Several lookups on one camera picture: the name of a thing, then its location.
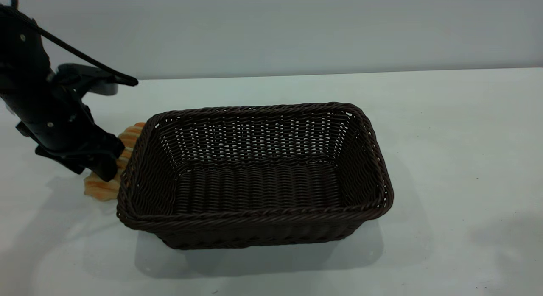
rectangular basket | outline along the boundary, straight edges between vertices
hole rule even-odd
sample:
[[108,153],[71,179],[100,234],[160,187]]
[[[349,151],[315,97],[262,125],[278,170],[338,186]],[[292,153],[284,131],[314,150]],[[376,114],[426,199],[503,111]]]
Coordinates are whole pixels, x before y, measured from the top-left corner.
[[243,248],[340,240],[384,215],[393,197],[358,107],[215,107],[147,122],[117,216],[172,248]]

white table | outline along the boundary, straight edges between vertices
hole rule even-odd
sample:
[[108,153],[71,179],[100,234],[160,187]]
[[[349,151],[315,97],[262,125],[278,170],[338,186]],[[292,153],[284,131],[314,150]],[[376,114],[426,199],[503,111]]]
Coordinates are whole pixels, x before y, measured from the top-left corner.
[[396,198],[340,242],[178,251],[33,155],[0,112],[2,296],[543,294],[543,70],[147,80],[87,95],[115,134],[159,112],[342,101],[374,124]]

